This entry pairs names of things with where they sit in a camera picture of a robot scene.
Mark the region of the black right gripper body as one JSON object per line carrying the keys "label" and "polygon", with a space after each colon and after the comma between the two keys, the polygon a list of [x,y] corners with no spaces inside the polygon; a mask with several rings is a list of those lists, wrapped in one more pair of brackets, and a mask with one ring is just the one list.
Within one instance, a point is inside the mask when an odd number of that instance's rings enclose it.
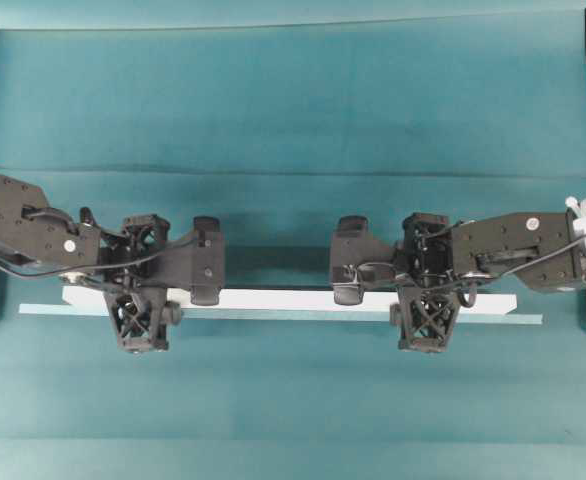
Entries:
{"label": "black right gripper body", "polygon": [[377,243],[372,287],[418,287],[453,290],[449,217],[415,212],[402,222],[403,238],[391,244],[374,236]]}

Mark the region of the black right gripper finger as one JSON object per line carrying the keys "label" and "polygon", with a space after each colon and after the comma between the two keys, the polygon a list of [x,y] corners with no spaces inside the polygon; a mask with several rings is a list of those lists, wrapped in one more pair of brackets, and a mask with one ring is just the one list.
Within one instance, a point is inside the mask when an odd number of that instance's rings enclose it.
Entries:
{"label": "black right gripper finger", "polygon": [[367,273],[369,267],[369,262],[330,267],[330,281],[336,304],[360,305],[363,302],[365,292],[372,288],[371,275]]}
{"label": "black right gripper finger", "polygon": [[331,260],[391,260],[395,246],[368,231],[368,219],[359,215],[341,217],[333,232]]}

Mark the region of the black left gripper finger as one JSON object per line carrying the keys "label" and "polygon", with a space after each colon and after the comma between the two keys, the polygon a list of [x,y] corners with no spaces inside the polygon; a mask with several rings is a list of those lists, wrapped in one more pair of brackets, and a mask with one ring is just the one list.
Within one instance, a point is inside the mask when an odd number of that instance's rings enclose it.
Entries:
{"label": "black left gripper finger", "polygon": [[224,238],[218,218],[198,216],[193,218],[191,230],[182,237],[185,260],[223,260]]}
{"label": "black left gripper finger", "polygon": [[222,288],[223,263],[204,260],[193,266],[190,286],[192,304],[196,306],[218,305]]}

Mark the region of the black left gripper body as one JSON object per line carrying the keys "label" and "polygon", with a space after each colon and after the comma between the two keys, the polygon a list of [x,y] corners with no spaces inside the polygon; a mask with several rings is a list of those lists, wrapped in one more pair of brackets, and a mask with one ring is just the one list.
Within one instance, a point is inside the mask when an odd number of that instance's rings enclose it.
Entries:
{"label": "black left gripper body", "polygon": [[97,289],[125,293],[141,288],[190,291],[191,260],[182,258],[182,237],[168,239],[170,223],[156,214],[128,217],[118,231],[100,229]]}

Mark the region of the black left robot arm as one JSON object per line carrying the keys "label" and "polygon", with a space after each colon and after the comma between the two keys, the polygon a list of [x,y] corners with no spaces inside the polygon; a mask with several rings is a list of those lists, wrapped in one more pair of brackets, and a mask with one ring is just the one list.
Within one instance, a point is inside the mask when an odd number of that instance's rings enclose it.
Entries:
{"label": "black left robot arm", "polygon": [[0,260],[76,276],[109,294],[177,288],[190,292],[195,305],[217,304],[225,281],[220,221],[198,216],[174,241],[169,229],[156,214],[129,216],[117,231],[100,226],[87,207],[73,219],[50,206],[40,187],[0,174]]}

